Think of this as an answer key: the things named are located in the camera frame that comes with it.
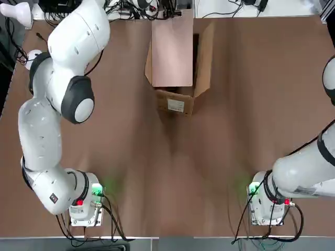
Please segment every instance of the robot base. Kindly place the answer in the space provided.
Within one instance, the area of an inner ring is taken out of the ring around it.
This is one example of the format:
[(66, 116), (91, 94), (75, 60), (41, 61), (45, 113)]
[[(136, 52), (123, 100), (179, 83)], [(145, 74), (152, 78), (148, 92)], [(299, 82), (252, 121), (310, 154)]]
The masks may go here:
[(94, 174), (86, 173), (88, 192), (82, 205), (70, 206), (71, 226), (101, 226), (103, 209), (101, 208), (104, 193), (102, 185)]
[[(255, 175), (253, 182), (247, 187), (247, 201), (249, 201), (251, 194), (253, 194), (256, 188), (260, 185), (264, 178), (265, 172), (259, 172)], [(275, 204), (268, 199), (262, 185), (252, 197), (249, 203), (249, 215), (252, 225), (266, 226), (278, 225), (281, 222), (285, 211), (284, 204)]]
[(102, 208), (96, 208), (94, 211), (94, 215), (87, 221), (76, 220), (71, 217), (71, 226), (101, 226), (103, 221), (103, 212)]

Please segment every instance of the small label sticker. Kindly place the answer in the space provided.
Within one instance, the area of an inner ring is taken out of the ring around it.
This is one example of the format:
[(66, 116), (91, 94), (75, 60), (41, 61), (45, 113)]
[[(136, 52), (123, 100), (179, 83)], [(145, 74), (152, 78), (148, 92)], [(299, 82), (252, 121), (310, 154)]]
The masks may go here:
[(52, 193), (49, 198), (54, 204), (56, 204), (56, 202), (58, 201), (58, 198), (54, 193)]
[(168, 110), (184, 112), (184, 105), (185, 105), (185, 102), (183, 101), (167, 99)]
[(83, 213), (84, 209), (82, 208), (74, 208), (74, 207), (70, 207), (70, 212), (71, 213)]

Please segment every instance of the gray floor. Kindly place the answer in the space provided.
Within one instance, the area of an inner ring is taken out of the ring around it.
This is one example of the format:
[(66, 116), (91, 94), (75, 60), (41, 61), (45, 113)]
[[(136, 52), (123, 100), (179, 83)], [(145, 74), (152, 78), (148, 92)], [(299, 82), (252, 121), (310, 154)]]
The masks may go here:
[[(231, 245), (231, 238), (208, 238), (196, 239), (188, 237), (169, 237), (154, 240), (140, 239), (130, 243), (131, 251), (233, 251), (239, 250), (238, 244)], [(85, 244), (75, 250), (86, 249), (88, 247), (101, 247), (101, 243)], [(335, 238), (311, 238), (302, 237), (294, 243), (285, 244), (281, 250), (285, 251), (312, 251), (312, 250), (334, 250)], [(45, 238), (45, 239), (2, 239), (0, 240), (0, 250), (24, 250), (24, 251), (63, 251), (74, 250), (70, 241), (65, 238)], [(275, 250), (269, 243), (258, 246), (258, 249), (251, 241), (242, 241), (242, 250)]]

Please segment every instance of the wire bundle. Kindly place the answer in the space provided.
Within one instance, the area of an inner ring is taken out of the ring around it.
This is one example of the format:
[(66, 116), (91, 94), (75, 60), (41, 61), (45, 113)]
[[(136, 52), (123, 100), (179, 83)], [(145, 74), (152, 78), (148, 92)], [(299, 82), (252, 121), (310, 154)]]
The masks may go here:
[[(116, 243), (118, 240), (117, 239), (114, 239), (114, 236), (115, 236), (115, 233), (116, 231), (118, 231), (120, 237), (122, 238), (122, 240), (124, 240), (125, 242), (131, 242), (133, 241), (134, 239), (127, 239), (125, 237), (125, 234), (123, 232), (123, 229), (121, 227), (121, 225), (119, 225), (118, 221), (116, 220), (116, 218), (114, 217), (113, 213), (112, 213), (112, 207), (111, 207), (111, 203), (110, 203), (110, 200), (108, 199), (108, 197), (106, 197), (105, 195), (103, 195), (103, 197), (107, 200), (108, 202), (108, 207), (106, 207), (105, 205), (102, 205), (102, 208), (110, 215), (111, 217), (111, 242), (112, 243)], [(59, 217), (58, 215), (56, 215), (56, 219), (57, 219), (57, 222), (58, 222), (58, 225), (59, 225), (59, 228), (61, 229), (62, 231), (62, 234), (71, 241), (71, 246), (72, 247), (80, 247), (82, 245), (84, 245), (85, 243), (88, 243), (88, 242), (98, 242), (98, 241), (101, 241), (103, 243), (103, 239), (102, 238), (97, 238), (97, 239), (89, 239), (89, 238), (86, 238), (86, 239), (78, 239), (78, 238), (75, 238), (72, 233), (70, 232), (70, 229), (67, 228), (66, 226), (66, 223), (65, 223), (65, 219), (64, 219), (64, 216), (63, 214), (61, 214), (61, 218), (62, 218), (62, 222), (63, 222), (63, 226), (61, 225), (61, 222), (59, 220)], [(76, 241), (76, 242), (79, 242), (80, 244), (78, 245), (75, 245), (73, 244), (73, 241)]]
[(237, 3), (237, 1), (238, 0), (235, 0), (235, 1), (234, 0), (228, 0), (228, 2), (233, 3), (233, 4), (238, 6), (237, 9), (234, 10), (233, 12), (228, 12), (228, 13), (212, 12), (212, 13), (209, 13), (209, 14), (203, 16), (202, 18), (208, 17), (208, 16), (213, 15), (213, 14), (216, 14), (216, 15), (232, 15), (231, 17), (234, 17), (237, 14), (237, 12), (239, 12), (243, 8), (243, 6), (245, 4), (244, 0), (241, 0), (240, 3)]
[[(127, 1), (127, 0), (119, 0), (111, 7), (107, 7), (107, 4), (105, 5), (105, 11), (106, 14), (109, 15), (115, 11), (120, 13), (120, 18), (115, 20), (131, 20), (131, 19), (148, 19), (150, 21), (154, 20), (166, 20), (169, 18), (173, 18), (175, 16), (180, 16), (181, 13), (176, 11), (176, 2), (174, 0), (167, 0), (162, 3), (161, 0), (155, 0), (157, 4), (157, 8), (150, 6), (149, 9), (151, 11), (155, 11), (153, 15), (150, 15), (147, 13), (147, 10), (141, 9), (134, 5), (133, 3)], [(163, 11), (163, 17), (158, 17), (159, 11)], [(121, 18), (122, 14), (129, 14), (129, 18)]]

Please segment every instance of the white label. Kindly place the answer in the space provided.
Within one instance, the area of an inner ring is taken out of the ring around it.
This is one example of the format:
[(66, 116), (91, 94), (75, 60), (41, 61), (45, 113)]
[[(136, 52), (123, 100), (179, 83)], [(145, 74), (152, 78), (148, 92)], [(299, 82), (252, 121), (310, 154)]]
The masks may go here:
[(315, 194), (315, 191), (316, 191), (316, 188), (314, 187), (304, 188), (304, 187), (298, 186), (295, 189), (294, 193), (298, 193), (300, 195), (317, 196)]
[(83, 213), (84, 210), (81, 209), (81, 208), (73, 208), (73, 207), (70, 207), (70, 212), (71, 212), (71, 213)]
[(184, 112), (184, 104), (185, 102), (183, 101), (167, 99), (168, 110)]

